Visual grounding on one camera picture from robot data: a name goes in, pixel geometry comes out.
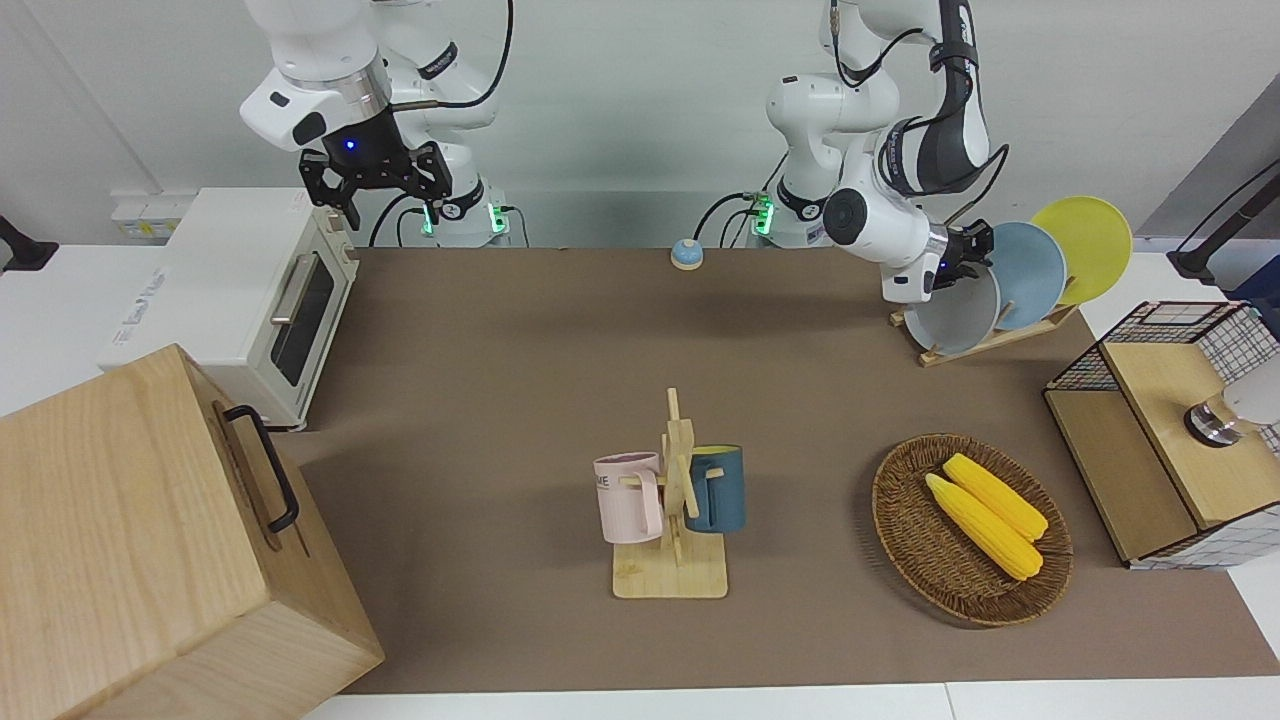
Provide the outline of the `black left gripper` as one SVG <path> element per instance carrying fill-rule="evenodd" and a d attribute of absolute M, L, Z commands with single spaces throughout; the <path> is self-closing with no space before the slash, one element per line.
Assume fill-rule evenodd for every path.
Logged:
<path fill-rule="evenodd" d="M 945 290 L 946 299 L 989 297 L 989 255 L 995 250 L 995 229 L 988 222 L 974 222 L 956 231 L 931 228 L 925 252 L 937 256 L 925 270 L 929 297 Z"/>

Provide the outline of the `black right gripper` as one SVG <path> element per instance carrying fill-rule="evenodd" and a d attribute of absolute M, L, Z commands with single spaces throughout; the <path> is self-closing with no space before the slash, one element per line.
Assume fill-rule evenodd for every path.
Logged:
<path fill-rule="evenodd" d="M 352 231 L 358 231 L 361 218 L 353 205 L 355 193 L 398 188 L 424 205 L 433 229 L 440 227 L 442 209 L 453 195 L 444 149 L 440 143 L 425 143 L 410 154 L 392 109 L 384 108 L 375 117 L 334 129 L 323 137 L 323 147 L 325 152 L 300 155 L 300 176 L 312 205 L 339 213 Z M 339 177 L 337 184 L 325 181 L 329 170 Z"/>

